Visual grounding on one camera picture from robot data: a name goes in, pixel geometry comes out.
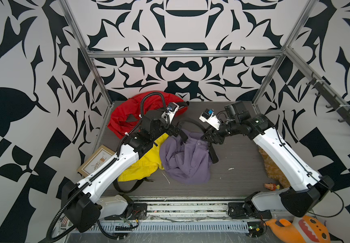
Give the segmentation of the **yellow trousers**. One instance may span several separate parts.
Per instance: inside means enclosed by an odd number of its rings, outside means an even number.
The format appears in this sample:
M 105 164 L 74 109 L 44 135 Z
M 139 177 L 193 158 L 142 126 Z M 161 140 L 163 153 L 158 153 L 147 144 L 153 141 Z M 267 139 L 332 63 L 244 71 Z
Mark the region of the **yellow trousers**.
M 160 159 L 160 147 L 168 137 L 168 134 L 163 134 L 156 139 L 153 147 L 118 177 L 118 182 L 141 180 L 150 177 L 158 169 L 164 170 Z

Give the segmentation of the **purple trousers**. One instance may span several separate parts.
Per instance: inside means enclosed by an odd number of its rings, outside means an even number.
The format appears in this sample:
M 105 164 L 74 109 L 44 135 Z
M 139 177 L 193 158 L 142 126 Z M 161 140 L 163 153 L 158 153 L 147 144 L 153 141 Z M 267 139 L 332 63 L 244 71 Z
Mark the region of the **purple trousers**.
M 196 133 L 182 129 L 187 141 L 171 136 L 160 147 L 160 159 L 165 172 L 172 179 L 187 185 L 203 184 L 210 180 L 210 166 L 207 142 Z

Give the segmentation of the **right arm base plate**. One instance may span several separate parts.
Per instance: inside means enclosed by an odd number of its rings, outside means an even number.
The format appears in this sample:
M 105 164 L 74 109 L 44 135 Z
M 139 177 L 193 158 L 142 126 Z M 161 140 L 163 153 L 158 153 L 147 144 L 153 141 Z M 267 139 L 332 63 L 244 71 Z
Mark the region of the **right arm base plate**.
M 228 216 L 232 219 L 262 219 L 261 213 L 251 202 L 228 203 Z

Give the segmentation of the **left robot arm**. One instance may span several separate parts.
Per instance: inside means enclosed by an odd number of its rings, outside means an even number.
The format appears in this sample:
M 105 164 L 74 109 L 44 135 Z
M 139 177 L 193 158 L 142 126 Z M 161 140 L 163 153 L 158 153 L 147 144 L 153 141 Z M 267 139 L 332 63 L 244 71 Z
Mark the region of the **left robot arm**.
M 105 190 L 128 167 L 141 159 L 155 145 L 155 141 L 166 133 L 178 111 L 172 104 L 165 110 L 150 110 L 141 116 L 138 124 L 120 141 L 116 153 L 94 173 L 74 184 L 68 182 L 62 190 L 62 206 L 46 232 L 44 243 L 54 243 L 74 229 L 85 232 L 101 218 L 111 215 L 111 206 L 99 202 Z M 64 233 L 53 237 L 59 218 L 65 215 L 72 226 Z

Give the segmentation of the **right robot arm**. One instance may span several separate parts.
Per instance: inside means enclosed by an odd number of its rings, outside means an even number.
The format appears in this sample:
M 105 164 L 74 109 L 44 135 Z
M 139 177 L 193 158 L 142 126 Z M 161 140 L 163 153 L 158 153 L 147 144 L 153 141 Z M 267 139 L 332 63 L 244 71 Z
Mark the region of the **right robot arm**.
M 227 120 L 224 122 L 212 109 L 201 114 L 199 119 L 210 126 L 202 140 L 222 145 L 226 137 L 247 136 L 267 153 L 290 184 L 285 189 L 248 196 L 244 203 L 247 216 L 265 211 L 286 211 L 295 217 L 303 217 L 331 191 L 334 181 L 305 163 L 264 114 L 252 116 L 242 101 L 225 106 L 225 113 Z

